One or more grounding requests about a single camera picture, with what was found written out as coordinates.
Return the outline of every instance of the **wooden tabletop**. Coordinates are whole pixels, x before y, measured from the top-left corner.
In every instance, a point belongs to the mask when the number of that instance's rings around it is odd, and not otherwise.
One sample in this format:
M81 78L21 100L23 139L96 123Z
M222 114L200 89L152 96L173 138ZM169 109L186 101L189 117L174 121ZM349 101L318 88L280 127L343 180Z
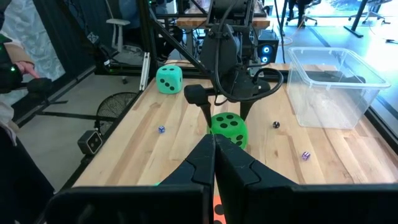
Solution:
M322 65L307 68L325 69ZM184 86L191 84L211 86L209 80L183 80ZM239 114L239 104L212 105L211 110L212 114ZM272 127L274 121L280 122L279 129ZM398 157L365 116L352 130L301 127L285 85L257 101L246 124L249 142L245 150L296 183L397 181ZM163 134L158 133L161 125L165 126ZM153 185L177 168L205 133L206 121L199 107L189 105L183 92L159 93L152 81L75 186ZM305 151L311 153L307 161L301 159Z
M187 14L201 14L202 12L193 7L191 9L188 9L185 13ZM254 5L254 13L258 14L263 14L264 12L261 10L261 3L257 2L257 4ZM204 28L206 26L206 20L207 18L204 17L192 17L192 18L178 18L177 19L177 26L187 28L187 27L200 27ZM255 17L253 18L252 25L253 27L258 27L261 29L265 29L269 27L270 20L268 17Z

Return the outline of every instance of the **hand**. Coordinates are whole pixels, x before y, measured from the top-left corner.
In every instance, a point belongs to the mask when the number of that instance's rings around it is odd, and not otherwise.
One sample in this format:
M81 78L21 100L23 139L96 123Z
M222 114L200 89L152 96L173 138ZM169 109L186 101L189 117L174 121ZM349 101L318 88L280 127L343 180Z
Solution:
M23 75L29 74L32 75L34 78L40 78L37 72L35 71L33 64L29 62L16 62L15 64L18 66L19 70Z

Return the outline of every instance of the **black wire basket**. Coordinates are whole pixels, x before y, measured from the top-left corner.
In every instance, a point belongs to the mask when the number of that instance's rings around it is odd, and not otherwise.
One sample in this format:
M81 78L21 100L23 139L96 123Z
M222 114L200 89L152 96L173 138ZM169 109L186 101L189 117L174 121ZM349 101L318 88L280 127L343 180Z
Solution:
M123 92L107 97L97 109L95 128L104 136L114 121L119 118L128 104L137 96L137 93Z

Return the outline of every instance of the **clear plastic bin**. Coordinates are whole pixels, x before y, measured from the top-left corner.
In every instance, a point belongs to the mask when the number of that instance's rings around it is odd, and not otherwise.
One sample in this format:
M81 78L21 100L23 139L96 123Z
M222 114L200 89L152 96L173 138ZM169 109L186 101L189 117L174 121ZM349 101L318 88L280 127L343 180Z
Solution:
M352 129L390 84L341 48L292 47L287 93L301 126Z

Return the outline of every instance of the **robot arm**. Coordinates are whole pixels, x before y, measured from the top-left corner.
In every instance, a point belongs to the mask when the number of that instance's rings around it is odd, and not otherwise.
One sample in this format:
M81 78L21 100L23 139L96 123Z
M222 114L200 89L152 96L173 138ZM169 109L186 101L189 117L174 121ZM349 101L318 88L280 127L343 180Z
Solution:
M254 102L275 93L283 84L283 76L277 70L273 72L278 74L279 81L273 89L268 82L258 79L259 73L271 68L260 69L254 77L249 73L249 63L256 57L257 43L252 37L255 3L255 0L212 0L210 4L207 25L211 30L203 42L200 59L211 71L213 89L198 85L184 89L188 102L201 107L209 127L207 96L222 94L232 103L240 102L241 117L245 120Z

